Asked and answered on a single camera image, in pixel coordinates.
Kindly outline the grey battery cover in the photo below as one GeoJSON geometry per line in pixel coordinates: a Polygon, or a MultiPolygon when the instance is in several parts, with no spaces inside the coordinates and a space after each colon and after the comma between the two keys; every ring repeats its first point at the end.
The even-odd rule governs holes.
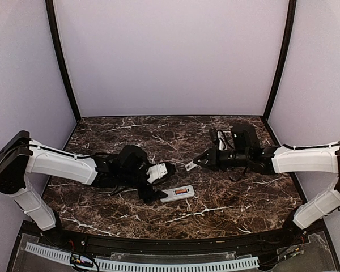
{"type": "Polygon", "coordinates": [[[196,167],[196,165],[192,161],[185,166],[187,171],[191,171],[194,167],[196,167]]]}

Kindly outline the white remote control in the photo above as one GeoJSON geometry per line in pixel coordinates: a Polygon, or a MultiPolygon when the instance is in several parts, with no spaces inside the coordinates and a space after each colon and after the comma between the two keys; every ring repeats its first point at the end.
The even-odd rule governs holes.
{"type": "Polygon", "coordinates": [[[191,197],[194,197],[195,195],[195,191],[191,185],[181,186],[181,187],[173,188],[173,189],[167,189],[167,190],[164,190],[163,192],[166,193],[168,196],[160,200],[162,203],[191,198],[191,197]]]}

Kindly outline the orange battery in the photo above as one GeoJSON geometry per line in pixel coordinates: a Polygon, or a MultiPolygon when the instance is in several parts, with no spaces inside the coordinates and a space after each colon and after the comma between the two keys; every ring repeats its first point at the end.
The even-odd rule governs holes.
{"type": "Polygon", "coordinates": [[[182,189],[179,189],[179,190],[175,190],[175,192],[176,192],[176,191],[183,191],[183,190],[188,191],[187,188],[182,188],[182,189]]]}

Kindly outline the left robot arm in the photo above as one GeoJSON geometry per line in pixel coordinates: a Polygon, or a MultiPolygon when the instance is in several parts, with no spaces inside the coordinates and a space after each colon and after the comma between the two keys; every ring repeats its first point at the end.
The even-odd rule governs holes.
{"type": "Polygon", "coordinates": [[[45,146],[22,130],[0,150],[0,193],[10,196],[56,247],[64,247],[69,242],[68,233],[32,187],[29,173],[112,188],[115,194],[133,188],[141,200],[151,203],[167,196],[154,185],[166,182],[175,171],[171,163],[150,163],[147,153],[134,145],[126,145],[119,154],[79,155],[45,146]]]}

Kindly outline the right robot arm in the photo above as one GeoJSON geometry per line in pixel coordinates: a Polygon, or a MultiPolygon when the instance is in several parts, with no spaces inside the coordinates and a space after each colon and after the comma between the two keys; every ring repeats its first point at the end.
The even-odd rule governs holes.
{"type": "Polygon", "coordinates": [[[223,131],[209,131],[213,147],[195,157],[186,165],[211,171],[228,171],[243,167],[262,175],[289,172],[328,172],[337,174],[337,180],[312,200],[299,206],[286,219],[278,233],[278,241],[291,245],[300,236],[300,230],[334,210],[340,210],[340,141],[318,146],[271,146],[262,148],[252,125],[234,124],[231,128],[233,145],[223,131]]]}

